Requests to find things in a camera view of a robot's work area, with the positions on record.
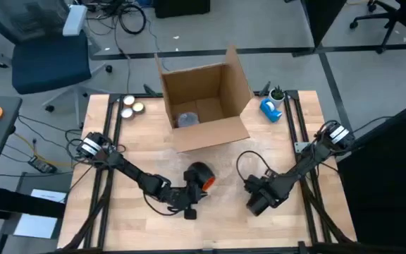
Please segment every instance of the gray floor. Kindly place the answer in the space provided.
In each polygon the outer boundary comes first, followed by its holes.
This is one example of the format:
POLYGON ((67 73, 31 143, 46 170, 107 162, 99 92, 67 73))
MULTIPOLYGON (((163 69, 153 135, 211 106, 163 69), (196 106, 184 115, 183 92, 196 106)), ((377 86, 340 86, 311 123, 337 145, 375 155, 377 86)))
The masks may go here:
MULTIPOLYGON (((156 19, 153 10, 148 10, 148 19, 152 22, 151 30, 158 37, 158 46, 162 51, 187 51, 204 49, 224 49, 229 44, 238 48, 247 47, 309 47, 312 39, 299 1, 289 4, 277 0, 261 0, 252 4, 249 0, 212 1, 211 13, 202 16, 185 16, 179 18, 156 19)), ((358 28, 351 31, 348 26, 355 16, 366 14, 365 4, 345 6, 331 29, 324 38, 324 46, 352 46, 380 44, 386 30, 385 22, 360 21, 358 28)), ((129 26, 138 25, 139 17, 133 14, 125 18, 129 26)), ((91 21, 95 32, 107 31, 107 28, 91 21)), ((94 38, 100 43, 102 54, 117 54, 114 33, 94 38)), ((156 52, 154 38, 147 30, 138 36, 125 34, 117 30, 120 46, 127 53, 156 52)), ((406 43, 406 29, 397 26, 390 43, 406 43)), ((11 55, 13 45, 0 35, 0 50, 11 55)), ((394 115, 406 107, 406 50, 387 51, 383 55, 375 52, 328 53, 328 61, 347 116, 353 128, 378 116, 394 115)), ((171 70, 188 68, 202 64, 222 61, 222 56, 189 56, 166 59, 164 64, 171 70)), ((339 120, 333 95, 331 94, 326 75, 318 56, 293 58, 290 54, 249 54, 240 56, 245 74, 253 90, 260 90, 271 81, 284 89, 316 90, 319 95, 325 119, 339 120)), ((93 61, 97 66, 100 61, 93 61)), ((127 90, 128 61, 107 61, 114 68, 112 74, 101 72, 90 86, 112 92, 127 90)), ((159 76, 153 59, 130 60, 130 92, 143 92, 142 85, 148 84, 160 91, 159 76)), ((58 127, 75 128, 75 115, 72 97, 64 97, 56 103, 56 111, 49 114, 41 108, 41 103, 60 91, 43 92, 35 95, 23 95, 20 113, 58 127)), ((11 86, 11 70, 0 69, 0 95, 18 96, 11 86)), ((82 103, 82 115, 85 113, 86 101, 82 103)), ((46 138, 65 144, 63 133, 37 123, 30 125, 46 138)), ((37 138, 39 153, 50 160, 67 162, 65 152, 54 145, 40 140, 32 131, 16 124, 17 133, 28 140, 37 138)), ((369 131, 370 126, 359 133, 369 131)), ((16 137, 11 136, 8 144, 29 152, 27 146, 16 137)), ((9 148, 4 149, 7 155, 18 159, 27 159, 9 148)), ((35 173, 27 164, 12 162, 5 157, 0 159, 0 173, 21 174, 35 173)), ((15 190, 17 178, 1 178, 0 187, 15 190)), ((36 253, 44 249, 39 239, 11 238, 4 253, 10 250, 36 253)))

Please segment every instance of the chair base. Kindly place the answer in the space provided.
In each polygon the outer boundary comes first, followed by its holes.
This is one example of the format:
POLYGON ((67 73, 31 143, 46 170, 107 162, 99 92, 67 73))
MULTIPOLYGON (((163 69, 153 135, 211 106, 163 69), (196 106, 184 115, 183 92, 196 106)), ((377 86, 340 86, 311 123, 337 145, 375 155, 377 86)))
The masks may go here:
POLYGON ((385 28, 388 28, 388 31, 386 32, 385 38, 383 39, 383 42, 381 43, 381 46, 376 50, 377 53, 381 54, 385 52, 386 50, 386 44, 388 43, 389 37, 391 36, 391 33, 393 32, 394 26, 397 22, 402 23, 406 27, 406 10, 403 9, 402 7, 399 9, 395 9, 388 4, 383 3, 382 1, 372 1, 370 0, 368 5, 368 9, 370 11, 374 11, 375 8, 372 8, 372 6, 380 6, 383 9, 385 9, 386 13, 380 13, 380 14, 371 14, 371 15, 366 15, 366 16, 360 16, 356 17, 350 24, 350 29, 355 29, 358 26, 358 20, 366 20, 366 19, 379 19, 379 18, 385 18, 388 19, 388 23, 386 23, 385 28))
MULTIPOLYGON (((94 70, 91 71, 92 77, 94 77, 96 74, 98 74, 103 68, 109 67, 106 63, 103 63, 102 65, 96 67, 94 70)), ((76 85, 72 85, 70 88, 67 90, 64 90, 63 92, 55 95, 51 99, 48 99, 45 101, 42 106, 47 110, 48 112, 52 112, 54 110, 54 107, 51 105, 52 102, 56 101, 59 97, 62 97, 63 95, 68 94, 69 92, 73 93, 73 96, 75 98, 75 113, 76 113, 76 124, 82 128, 83 123, 80 120, 80 114, 79 114, 79 105, 80 105, 80 99, 81 96, 87 97, 88 94, 110 94, 111 92, 108 90, 103 90, 103 89, 95 89, 91 87, 85 86, 86 83, 88 83, 91 79, 83 81, 81 83, 78 83, 76 85)))

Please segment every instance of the small potted plant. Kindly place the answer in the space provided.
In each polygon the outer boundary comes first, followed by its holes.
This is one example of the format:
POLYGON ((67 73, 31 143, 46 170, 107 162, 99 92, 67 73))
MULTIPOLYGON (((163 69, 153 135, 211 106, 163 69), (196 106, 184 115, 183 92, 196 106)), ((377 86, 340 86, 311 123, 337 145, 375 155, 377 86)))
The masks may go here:
POLYGON ((273 103, 276 109, 280 106, 281 102, 283 102, 284 99, 285 93, 282 91, 280 86, 275 87, 269 93, 269 100, 273 103))

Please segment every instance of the wooden table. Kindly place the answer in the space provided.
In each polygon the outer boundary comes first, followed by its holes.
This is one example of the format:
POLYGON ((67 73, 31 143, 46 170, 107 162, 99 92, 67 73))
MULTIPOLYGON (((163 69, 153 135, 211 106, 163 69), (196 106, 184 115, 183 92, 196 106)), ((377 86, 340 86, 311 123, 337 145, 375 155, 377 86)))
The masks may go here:
MULTIPOLYGON (((324 123, 317 94, 315 91, 301 91, 299 94, 307 131, 312 137, 324 123)), ((90 97, 83 135, 90 131, 103 131, 108 98, 108 95, 90 97)), ((268 208, 255 217, 245 207, 250 195, 244 191, 235 169, 238 155, 245 150, 261 154, 277 172, 285 172, 295 165, 288 122, 284 115, 278 123, 270 123, 259 109, 260 99, 255 97, 241 114, 250 138, 177 153, 172 148, 171 128, 163 100, 139 100, 146 106, 145 114, 136 116, 132 121, 124 121, 121 127, 119 143, 128 149, 123 154, 125 158, 145 172, 165 176, 174 186, 185 185, 183 172, 191 163, 205 162, 216 174, 216 182, 209 189, 209 195, 195 205, 198 218, 191 221, 184 220, 183 213, 174 217, 155 213, 145 204, 137 184, 116 171, 104 250, 288 247, 296 246, 298 241, 311 245, 300 185, 295 184, 289 199, 280 207, 268 208)), ((113 133, 116 110, 117 106, 114 105, 110 133, 113 133)), ((297 117, 294 122, 300 131, 297 117)), ((333 158, 326 163, 336 167, 333 158)), ((84 165, 76 167, 72 184, 86 169, 84 165)), ((262 176, 266 167, 257 157, 248 154, 241 159, 240 170, 245 177, 248 174, 262 176)), ((72 239, 87 217, 94 174, 95 171, 88 173, 68 198, 59 247, 72 239)), ((327 213, 348 237, 355 240, 339 176, 321 165, 319 183, 327 213)), ((166 211, 165 204, 151 202, 153 206, 166 211)), ((314 209, 313 212, 318 237, 322 239, 319 217, 314 209)), ((99 219, 95 222, 93 246, 96 245, 98 228, 99 219)))

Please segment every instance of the silver lid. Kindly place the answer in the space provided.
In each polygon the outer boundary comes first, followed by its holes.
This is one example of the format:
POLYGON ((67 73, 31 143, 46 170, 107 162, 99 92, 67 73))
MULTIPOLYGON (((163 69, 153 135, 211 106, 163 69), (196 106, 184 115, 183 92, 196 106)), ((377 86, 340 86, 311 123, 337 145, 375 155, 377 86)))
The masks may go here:
POLYGON ((121 117, 131 120, 134 118, 134 111, 132 109, 124 109, 121 111, 121 117))
POLYGON ((136 102, 132 109, 136 114, 142 114, 145 111, 145 105, 141 102, 136 102))
POLYGON ((131 107, 134 104, 135 98, 132 95, 126 95, 125 98, 123 98, 123 103, 126 106, 131 107))

